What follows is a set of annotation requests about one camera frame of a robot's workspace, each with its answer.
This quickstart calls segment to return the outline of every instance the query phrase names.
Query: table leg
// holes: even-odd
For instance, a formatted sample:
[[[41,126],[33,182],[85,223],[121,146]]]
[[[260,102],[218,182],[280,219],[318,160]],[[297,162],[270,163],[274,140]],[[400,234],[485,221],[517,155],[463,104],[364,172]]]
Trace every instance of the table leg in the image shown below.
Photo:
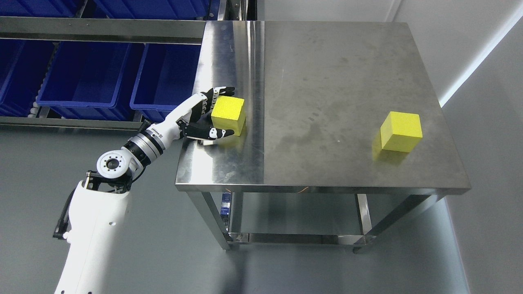
[[[187,195],[189,195],[189,199],[195,205],[196,210],[200,213],[218,244],[223,249],[229,250],[230,246],[227,241],[232,241],[232,238],[225,229],[211,194],[209,192],[187,192]]]
[[[358,210],[358,220],[360,223],[360,232],[366,235],[372,229],[370,222],[369,205],[367,203],[367,194],[356,194],[356,207]]]
[[[241,232],[242,226],[243,193],[232,194],[231,210],[229,212],[229,233]]]
[[[440,199],[442,195],[410,195],[396,208],[394,208],[387,216],[385,216],[376,226],[365,234],[366,238],[361,238],[361,245],[367,245],[368,240],[374,240],[379,234],[383,233],[392,225],[412,219],[422,212],[430,208]],[[354,247],[353,252],[358,253],[363,247]]]

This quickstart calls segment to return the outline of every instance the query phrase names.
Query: black cable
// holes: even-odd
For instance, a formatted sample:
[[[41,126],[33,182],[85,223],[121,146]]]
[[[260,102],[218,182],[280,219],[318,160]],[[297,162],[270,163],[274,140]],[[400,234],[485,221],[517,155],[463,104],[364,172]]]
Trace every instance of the black cable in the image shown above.
[[[145,172],[145,167],[143,168],[142,172],[136,177],[136,179],[132,180],[132,183],[136,182],[143,175],[143,172]]]
[[[62,209],[62,214],[60,214],[60,218],[58,219],[58,223],[56,224],[56,227],[54,228],[53,237],[57,239],[63,239],[63,234],[65,231],[67,231],[67,227],[69,226],[69,215],[67,214],[67,211],[69,210],[69,205],[71,204],[71,200],[73,199],[73,194],[76,188],[74,188],[69,196],[67,197],[67,200],[65,201],[64,208]]]

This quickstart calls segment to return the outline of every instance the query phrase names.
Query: table top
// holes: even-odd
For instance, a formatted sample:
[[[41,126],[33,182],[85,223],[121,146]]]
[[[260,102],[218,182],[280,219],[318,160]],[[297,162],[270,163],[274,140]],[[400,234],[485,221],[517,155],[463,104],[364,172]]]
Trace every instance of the table top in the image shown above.
[[[194,92],[235,86],[240,137],[185,140],[180,191],[458,195],[469,180],[412,34],[396,22],[210,21]],[[411,153],[381,150],[419,114]]]

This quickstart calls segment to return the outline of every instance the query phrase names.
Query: gray floor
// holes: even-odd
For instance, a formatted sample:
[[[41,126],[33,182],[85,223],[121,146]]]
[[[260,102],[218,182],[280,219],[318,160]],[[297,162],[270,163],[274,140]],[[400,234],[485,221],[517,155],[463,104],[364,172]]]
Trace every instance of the gray floor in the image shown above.
[[[0,127],[1,293],[53,292],[69,248],[51,238],[61,206],[98,156],[128,137]],[[468,293],[444,201],[359,255],[315,246],[221,250],[187,196],[174,187],[180,146],[175,142],[133,186],[109,293]],[[355,223],[345,218],[353,204],[329,199],[251,196],[244,226],[352,230]],[[373,198],[371,215],[383,209],[380,203],[390,201]]]

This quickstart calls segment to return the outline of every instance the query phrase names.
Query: robotic hand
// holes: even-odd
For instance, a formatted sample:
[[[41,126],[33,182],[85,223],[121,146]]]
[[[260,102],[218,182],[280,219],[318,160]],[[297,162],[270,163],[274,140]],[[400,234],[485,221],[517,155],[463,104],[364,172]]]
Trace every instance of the robotic hand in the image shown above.
[[[198,124],[219,95],[234,95],[234,87],[215,87],[194,94],[158,124],[145,122],[120,150],[106,152],[69,195],[53,237],[71,244],[55,294],[105,293],[105,278],[115,240],[130,206],[130,188],[145,167],[163,154],[173,140],[188,137],[215,140],[234,134]],[[99,191],[102,184],[113,188]],[[66,232],[71,222],[71,230]]]

